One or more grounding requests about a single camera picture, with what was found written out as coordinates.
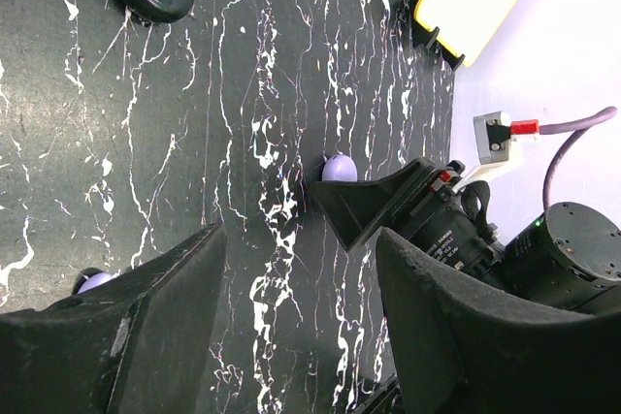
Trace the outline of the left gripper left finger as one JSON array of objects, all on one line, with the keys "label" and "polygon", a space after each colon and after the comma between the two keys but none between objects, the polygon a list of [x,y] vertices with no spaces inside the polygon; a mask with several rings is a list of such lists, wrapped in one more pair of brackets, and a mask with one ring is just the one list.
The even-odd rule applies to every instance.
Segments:
[{"label": "left gripper left finger", "polygon": [[226,242],[211,224],[90,291],[3,314],[2,412],[195,412]]}]

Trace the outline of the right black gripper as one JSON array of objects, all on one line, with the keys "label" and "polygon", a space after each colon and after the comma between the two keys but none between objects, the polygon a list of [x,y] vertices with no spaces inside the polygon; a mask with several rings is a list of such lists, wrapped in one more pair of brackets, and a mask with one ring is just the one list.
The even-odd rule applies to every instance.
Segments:
[{"label": "right black gripper", "polygon": [[461,187],[465,166],[453,160],[437,167],[418,157],[396,173],[374,181],[317,181],[311,199],[324,212],[345,251],[390,227],[445,265],[494,288],[504,248],[487,219],[491,191],[484,180]]}]

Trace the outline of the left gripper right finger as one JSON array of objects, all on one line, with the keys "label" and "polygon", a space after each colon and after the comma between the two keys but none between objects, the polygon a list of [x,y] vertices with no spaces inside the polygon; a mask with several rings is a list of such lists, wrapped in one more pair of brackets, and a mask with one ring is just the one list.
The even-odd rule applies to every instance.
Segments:
[{"label": "left gripper right finger", "polygon": [[408,413],[616,413],[620,317],[532,303],[384,229],[376,271]]}]

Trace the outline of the purple round earbud case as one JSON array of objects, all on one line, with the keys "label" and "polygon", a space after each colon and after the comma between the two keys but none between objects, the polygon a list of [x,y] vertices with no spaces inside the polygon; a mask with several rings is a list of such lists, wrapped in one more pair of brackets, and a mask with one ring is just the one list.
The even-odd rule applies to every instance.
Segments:
[{"label": "purple round earbud case", "polygon": [[335,154],[325,161],[321,172],[321,180],[355,182],[358,180],[356,164],[348,155]]}]

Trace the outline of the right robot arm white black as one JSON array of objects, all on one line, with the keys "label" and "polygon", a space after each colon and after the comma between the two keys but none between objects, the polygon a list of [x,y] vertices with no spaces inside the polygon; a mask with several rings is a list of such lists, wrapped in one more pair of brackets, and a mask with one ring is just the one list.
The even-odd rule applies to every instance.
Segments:
[{"label": "right robot arm white black", "polygon": [[464,165],[414,159],[375,181],[318,181],[310,196],[341,246],[388,228],[445,265],[530,302],[597,314],[620,308],[620,229],[573,202],[546,207],[508,244],[487,219],[485,181],[459,185]]}]

